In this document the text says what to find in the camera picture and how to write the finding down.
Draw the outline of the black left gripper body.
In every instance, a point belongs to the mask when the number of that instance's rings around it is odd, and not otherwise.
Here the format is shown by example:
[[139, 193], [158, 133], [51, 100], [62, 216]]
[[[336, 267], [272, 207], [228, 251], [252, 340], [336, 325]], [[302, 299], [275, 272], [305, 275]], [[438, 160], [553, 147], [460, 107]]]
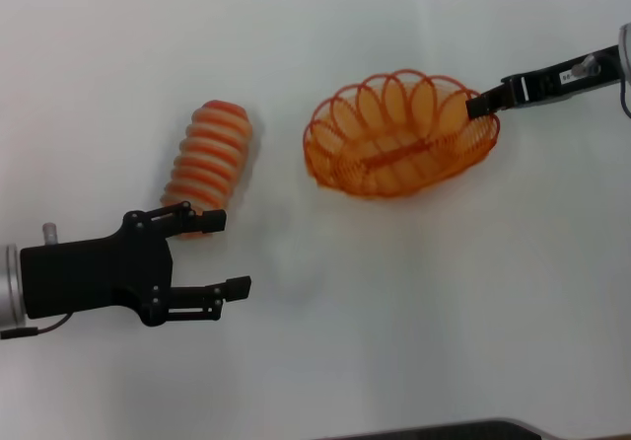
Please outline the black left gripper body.
[[112, 235], [20, 251], [30, 319], [110, 306], [156, 327], [167, 320], [173, 259], [150, 213], [131, 211]]

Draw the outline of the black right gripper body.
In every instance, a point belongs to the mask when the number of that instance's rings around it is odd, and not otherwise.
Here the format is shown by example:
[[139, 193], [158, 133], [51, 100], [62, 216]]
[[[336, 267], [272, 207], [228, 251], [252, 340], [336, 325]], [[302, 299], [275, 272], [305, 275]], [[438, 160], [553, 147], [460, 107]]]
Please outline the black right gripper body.
[[622, 65], [616, 45], [506, 77], [502, 84], [512, 91], [513, 106], [510, 109], [518, 109], [563, 101], [618, 84], [621, 80]]

